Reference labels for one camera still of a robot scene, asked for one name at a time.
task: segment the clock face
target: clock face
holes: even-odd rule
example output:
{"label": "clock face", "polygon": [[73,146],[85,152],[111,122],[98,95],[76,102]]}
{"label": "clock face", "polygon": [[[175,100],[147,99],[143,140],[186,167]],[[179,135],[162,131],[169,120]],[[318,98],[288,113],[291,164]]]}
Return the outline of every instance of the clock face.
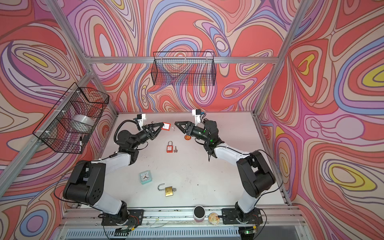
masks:
{"label": "clock face", "polygon": [[145,172],[142,172],[140,173],[140,182],[142,184],[146,184],[148,182],[152,181],[152,178],[151,178],[151,173],[150,171],[145,171]]}

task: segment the colorful wall panel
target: colorful wall panel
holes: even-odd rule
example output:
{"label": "colorful wall panel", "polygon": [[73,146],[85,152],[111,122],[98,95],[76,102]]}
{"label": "colorful wall panel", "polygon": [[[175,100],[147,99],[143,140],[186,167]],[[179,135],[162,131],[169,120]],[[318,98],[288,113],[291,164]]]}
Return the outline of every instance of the colorful wall panel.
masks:
{"label": "colorful wall panel", "polygon": [[384,239],[384,3],[315,0],[259,119],[315,239]]}
{"label": "colorful wall panel", "polygon": [[252,111],[272,64],[228,64],[215,86],[154,86],[151,64],[94,64],[119,112]]}
{"label": "colorful wall panel", "polygon": [[[84,69],[44,1],[1,1],[0,23],[1,174]],[[107,109],[82,155],[38,149],[0,198],[0,240],[49,239],[66,207],[52,195],[55,183],[77,160],[95,157],[111,119]]]}
{"label": "colorful wall panel", "polygon": [[298,6],[294,0],[60,3],[89,56],[152,56],[160,50],[214,50],[217,56],[262,51],[263,56],[276,56]]}

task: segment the square clock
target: square clock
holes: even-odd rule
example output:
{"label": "square clock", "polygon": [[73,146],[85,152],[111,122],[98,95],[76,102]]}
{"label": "square clock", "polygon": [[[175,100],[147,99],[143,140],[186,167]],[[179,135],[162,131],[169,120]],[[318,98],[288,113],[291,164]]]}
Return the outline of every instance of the square clock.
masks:
{"label": "square clock", "polygon": [[149,170],[142,172],[139,175],[140,175],[141,184],[146,184],[148,182],[152,182],[152,176],[151,176],[151,172]]}

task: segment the black wire mesh basket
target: black wire mesh basket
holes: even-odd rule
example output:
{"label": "black wire mesh basket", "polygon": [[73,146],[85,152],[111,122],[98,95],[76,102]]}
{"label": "black wire mesh basket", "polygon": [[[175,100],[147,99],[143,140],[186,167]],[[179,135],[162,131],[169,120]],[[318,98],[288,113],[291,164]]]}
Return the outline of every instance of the black wire mesh basket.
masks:
{"label": "black wire mesh basket", "polygon": [[214,86],[214,56],[212,51],[153,52],[153,85]]}
{"label": "black wire mesh basket", "polygon": [[81,154],[97,126],[109,96],[94,88],[72,86],[63,94],[70,97],[62,110],[45,130],[37,131],[44,119],[57,110],[51,111],[42,119],[33,134],[55,152]]}

